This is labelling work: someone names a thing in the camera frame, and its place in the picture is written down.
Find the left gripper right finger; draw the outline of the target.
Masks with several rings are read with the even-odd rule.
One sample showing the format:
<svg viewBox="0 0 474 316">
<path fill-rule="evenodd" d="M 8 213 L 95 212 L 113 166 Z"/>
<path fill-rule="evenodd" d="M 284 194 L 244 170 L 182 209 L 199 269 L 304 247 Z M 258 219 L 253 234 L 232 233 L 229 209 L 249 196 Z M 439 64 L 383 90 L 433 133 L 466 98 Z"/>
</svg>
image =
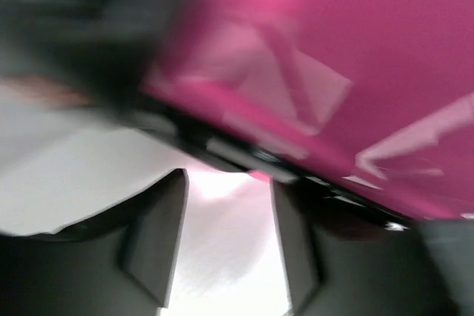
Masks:
<svg viewBox="0 0 474 316">
<path fill-rule="evenodd" d="M 404 220 L 307 180 L 272 193 L 292 315 L 473 313 L 471 220 Z"/>
</svg>

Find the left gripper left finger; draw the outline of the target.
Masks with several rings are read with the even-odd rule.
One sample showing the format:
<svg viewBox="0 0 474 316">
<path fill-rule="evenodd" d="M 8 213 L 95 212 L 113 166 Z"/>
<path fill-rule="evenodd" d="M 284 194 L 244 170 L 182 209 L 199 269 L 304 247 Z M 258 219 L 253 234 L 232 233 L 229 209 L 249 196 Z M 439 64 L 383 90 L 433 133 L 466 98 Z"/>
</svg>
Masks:
<svg viewBox="0 0 474 316">
<path fill-rule="evenodd" d="M 159 315 L 167 307 L 188 179 L 174 169 L 55 234 L 1 236 L 3 315 Z"/>
</svg>

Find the pink hard-shell suitcase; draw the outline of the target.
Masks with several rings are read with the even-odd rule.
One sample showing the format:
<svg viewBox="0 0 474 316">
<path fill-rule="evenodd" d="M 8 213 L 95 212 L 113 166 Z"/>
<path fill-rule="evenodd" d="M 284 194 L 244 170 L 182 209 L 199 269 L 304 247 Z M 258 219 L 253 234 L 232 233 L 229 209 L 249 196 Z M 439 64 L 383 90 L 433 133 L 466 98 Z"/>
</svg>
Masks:
<svg viewBox="0 0 474 316">
<path fill-rule="evenodd" d="M 145 132 L 392 229 L 473 219 L 473 0 L 1 0 L 1 147 Z"/>
</svg>

